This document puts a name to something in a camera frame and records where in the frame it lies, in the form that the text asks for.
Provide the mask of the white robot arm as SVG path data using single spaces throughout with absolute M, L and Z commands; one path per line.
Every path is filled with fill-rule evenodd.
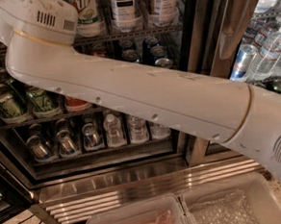
M 281 94 L 211 76 L 80 54 L 63 0 L 0 0 L 6 68 L 26 85 L 75 96 L 219 143 L 281 183 Z

